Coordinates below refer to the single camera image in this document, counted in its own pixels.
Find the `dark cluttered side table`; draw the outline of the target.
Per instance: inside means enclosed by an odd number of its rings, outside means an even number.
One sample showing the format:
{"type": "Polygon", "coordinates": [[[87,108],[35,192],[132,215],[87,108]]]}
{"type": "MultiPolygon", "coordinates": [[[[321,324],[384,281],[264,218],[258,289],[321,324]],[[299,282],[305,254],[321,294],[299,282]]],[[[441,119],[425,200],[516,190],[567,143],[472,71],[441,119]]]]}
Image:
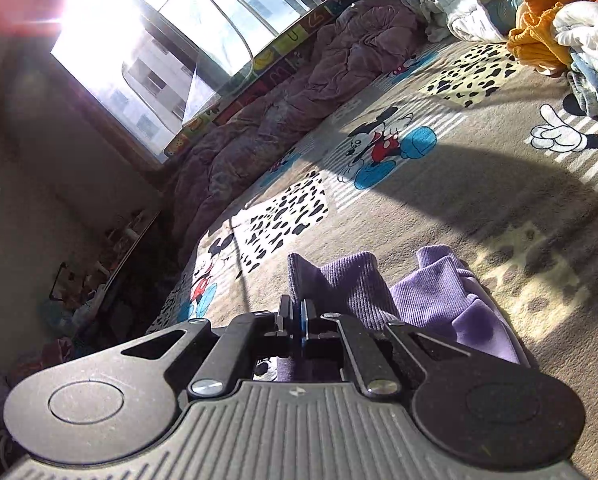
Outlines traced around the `dark cluttered side table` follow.
{"type": "Polygon", "coordinates": [[[87,356],[146,333],[180,277],[172,214],[136,210],[89,266],[63,262],[38,307],[50,332],[87,356]]]}

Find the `white pink print garment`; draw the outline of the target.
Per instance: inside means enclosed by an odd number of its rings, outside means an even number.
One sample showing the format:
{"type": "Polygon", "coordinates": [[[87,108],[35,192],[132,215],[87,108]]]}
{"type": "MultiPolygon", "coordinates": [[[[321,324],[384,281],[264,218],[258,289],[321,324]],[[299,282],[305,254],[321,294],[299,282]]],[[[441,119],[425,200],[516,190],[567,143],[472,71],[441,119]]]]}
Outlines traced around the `white pink print garment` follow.
{"type": "Polygon", "coordinates": [[[598,2],[566,4],[553,20],[557,44],[576,52],[598,73],[598,2]]]}

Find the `Mickey Mouse print bed blanket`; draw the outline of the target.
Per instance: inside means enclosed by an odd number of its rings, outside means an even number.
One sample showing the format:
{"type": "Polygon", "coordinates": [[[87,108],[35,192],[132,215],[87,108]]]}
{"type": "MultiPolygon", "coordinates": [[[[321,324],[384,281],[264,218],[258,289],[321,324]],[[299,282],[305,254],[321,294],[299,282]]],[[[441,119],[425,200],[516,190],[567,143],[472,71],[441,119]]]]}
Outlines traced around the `Mickey Mouse print bed blanket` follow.
{"type": "Polygon", "coordinates": [[[542,370],[581,396],[576,464],[598,479],[598,148],[540,150],[567,86],[494,44],[450,44],[400,82],[381,78],[287,153],[250,157],[195,227],[186,268],[152,322],[207,275],[218,323],[274,307],[292,252],[367,250],[389,284],[445,244],[477,274],[542,370]]]}

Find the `colourful alphabet foam mat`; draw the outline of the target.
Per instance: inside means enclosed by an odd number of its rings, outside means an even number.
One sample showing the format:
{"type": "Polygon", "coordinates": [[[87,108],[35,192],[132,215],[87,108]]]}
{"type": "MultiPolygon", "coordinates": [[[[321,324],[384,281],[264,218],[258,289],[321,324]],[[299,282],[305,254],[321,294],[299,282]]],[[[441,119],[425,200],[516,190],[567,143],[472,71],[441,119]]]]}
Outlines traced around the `colourful alphabet foam mat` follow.
{"type": "Polygon", "coordinates": [[[163,150],[167,158],[198,142],[208,129],[225,125],[260,96],[273,90],[310,62],[318,32],[333,23],[356,0],[326,0],[292,24],[186,120],[163,150]]]}

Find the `crumpled pink purple quilt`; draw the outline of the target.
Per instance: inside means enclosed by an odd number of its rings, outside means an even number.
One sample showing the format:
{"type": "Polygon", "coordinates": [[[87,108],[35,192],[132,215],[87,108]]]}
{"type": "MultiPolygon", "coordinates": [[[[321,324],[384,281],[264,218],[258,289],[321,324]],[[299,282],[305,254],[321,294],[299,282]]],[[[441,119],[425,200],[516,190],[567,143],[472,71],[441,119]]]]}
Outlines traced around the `crumpled pink purple quilt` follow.
{"type": "Polygon", "coordinates": [[[318,31],[308,64],[177,155],[170,200],[178,262],[274,162],[421,40],[416,14],[401,0],[353,3],[318,31]]]}

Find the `lilac purple sweatshirt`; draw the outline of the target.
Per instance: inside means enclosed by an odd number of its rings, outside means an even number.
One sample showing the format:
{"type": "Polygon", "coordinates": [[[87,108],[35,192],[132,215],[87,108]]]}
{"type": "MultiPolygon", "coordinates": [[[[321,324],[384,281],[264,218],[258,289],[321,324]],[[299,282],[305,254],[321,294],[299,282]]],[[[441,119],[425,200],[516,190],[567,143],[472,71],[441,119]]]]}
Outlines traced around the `lilac purple sweatshirt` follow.
{"type": "Polygon", "coordinates": [[[323,266],[291,254],[289,296],[295,307],[310,300],[318,315],[351,315],[368,330],[405,322],[491,356],[530,364],[504,314],[451,248],[426,246],[416,257],[418,269],[388,286],[370,252],[323,266]]]}

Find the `blue denim garment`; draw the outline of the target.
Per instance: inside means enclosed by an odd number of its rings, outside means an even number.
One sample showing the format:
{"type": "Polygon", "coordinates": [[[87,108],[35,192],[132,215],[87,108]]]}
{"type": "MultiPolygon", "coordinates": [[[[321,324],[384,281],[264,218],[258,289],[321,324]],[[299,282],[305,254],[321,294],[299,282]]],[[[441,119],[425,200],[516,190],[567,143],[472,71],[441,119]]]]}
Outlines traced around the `blue denim garment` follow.
{"type": "Polygon", "coordinates": [[[579,109],[593,119],[598,119],[598,73],[584,60],[582,54],[571,52],[572,64],[567,73],[568,83],[579,109]]]}

